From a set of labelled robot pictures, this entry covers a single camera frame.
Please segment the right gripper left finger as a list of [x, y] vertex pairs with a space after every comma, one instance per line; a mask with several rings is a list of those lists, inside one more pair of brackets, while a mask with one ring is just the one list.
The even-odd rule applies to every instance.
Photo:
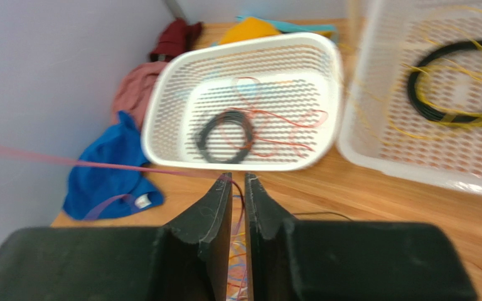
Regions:
[[225, 300], [232, 180], [161, 227], [23, 228], [0, 246], [0, 300]]

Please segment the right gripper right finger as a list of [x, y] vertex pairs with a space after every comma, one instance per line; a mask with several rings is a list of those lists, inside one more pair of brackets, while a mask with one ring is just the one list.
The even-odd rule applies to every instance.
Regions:
[[476, 300], [461, 259], [437, 226], [299, 219], [245, 176], [252, 300]]

